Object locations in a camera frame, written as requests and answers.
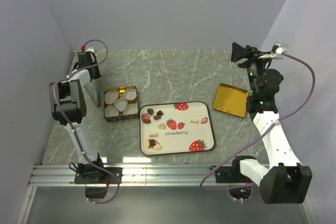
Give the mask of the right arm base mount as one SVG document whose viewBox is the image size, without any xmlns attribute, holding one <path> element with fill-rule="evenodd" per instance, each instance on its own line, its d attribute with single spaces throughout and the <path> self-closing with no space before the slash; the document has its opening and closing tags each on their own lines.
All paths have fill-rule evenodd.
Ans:
<svg viewBox="0 0 336 224">
<path fill-rule="evenodd" d="M 215 172 L 215 180 L 218 184 L 224 183 L 244 183 L 245 185 L 250 184 L 251 180 L 243 175 L 235 175 L 233 168 L 231 166 L 222 166 Z M 233 200 L 248 200 L 251 198 L 251 187 L 245 186 L 242 188 L 230 189 L 229 195 Z"/>
</svg>

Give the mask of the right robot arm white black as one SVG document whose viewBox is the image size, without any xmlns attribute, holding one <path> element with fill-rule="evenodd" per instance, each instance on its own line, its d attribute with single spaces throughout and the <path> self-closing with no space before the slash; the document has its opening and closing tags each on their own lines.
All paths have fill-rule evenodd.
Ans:
<svg viewBox="0 0 336 224">
<path fill-rule="evenodd" d="M 232 44 L 231 62 L 246 69 L 251 95 L 247 98 L 247 112 L 262 138 L 269 160 L 265 167 L 252 156 L 236 156 L 231 175 L 235 181 L 249 178 L 259 187 L 266 204 L 301 204 L 312 180 L 309 166 L 303 166 L 294 154 L 282 129 L 275 95 L 280 90 L 283 75 L 271 69 L 272 60 L 286 56 L 287 47 L 275 43 L 272 50 L 262 52 L 256 47 Z"/>
</svg>

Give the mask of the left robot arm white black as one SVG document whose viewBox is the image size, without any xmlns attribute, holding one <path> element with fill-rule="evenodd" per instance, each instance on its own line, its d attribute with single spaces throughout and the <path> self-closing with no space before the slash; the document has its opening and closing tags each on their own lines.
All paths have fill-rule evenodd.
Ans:
<svg viewBox="0 0 336 224">
<path fill-rule="evenodd" d="M 78 155 L 78 164 L 69 164 L 76 172 L 78 184 L 100 183 L 106 176 L 100 155 L 88 135 L 87 106 L 82 90 L 91 80 L 101 77 L 96 64 L 96 55 L 92 51 L 79 52 L 70 77 L 48 86 L 52 117 L 69 133 Z"/>
</svg>

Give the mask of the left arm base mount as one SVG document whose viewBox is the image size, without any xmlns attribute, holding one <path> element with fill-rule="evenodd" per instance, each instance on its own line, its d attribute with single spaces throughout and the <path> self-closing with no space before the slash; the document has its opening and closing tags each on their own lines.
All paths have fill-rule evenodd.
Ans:
<svg viewBox="0 0 336 224">
<path fill-rule="evenodd" d="M 121 167 L 106 167 L 106 170 L 115 175 L 116 178 L 101 170 L 87 174 L 81 174 L 79 169 L 71 168 L 71 170 L 76 172 L 74 183 L 85 185 L 85 196 L 88 199 L 103 199 L 107 195 L 108 187 L 120 183 L 122 177 Z"/>
</svg>

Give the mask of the white heart chocolate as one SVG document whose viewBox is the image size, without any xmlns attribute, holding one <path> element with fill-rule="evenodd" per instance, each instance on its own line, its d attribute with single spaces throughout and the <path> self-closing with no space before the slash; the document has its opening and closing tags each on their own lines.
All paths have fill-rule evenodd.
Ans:
<svg viewBox="0 0 336 224">
<path fill-rule="evenodd" d="M 164 130 L 165 128 L 166 128 L 165 123 L 160 123 L 158 125 L 158 129 L 160 129 L 160 130 Z"/>
</svg>

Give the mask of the dark round chocolate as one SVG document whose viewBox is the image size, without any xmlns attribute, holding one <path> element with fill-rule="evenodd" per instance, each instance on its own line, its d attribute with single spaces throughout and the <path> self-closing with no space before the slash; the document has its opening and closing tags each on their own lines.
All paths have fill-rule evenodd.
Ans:
<svg viewBox="0 0 336 224">
<path fill-rule="evenodd" d="M 154 113 L 153 109 L 147 109 L 148 114 L 152 115 Z"/>
</svg>

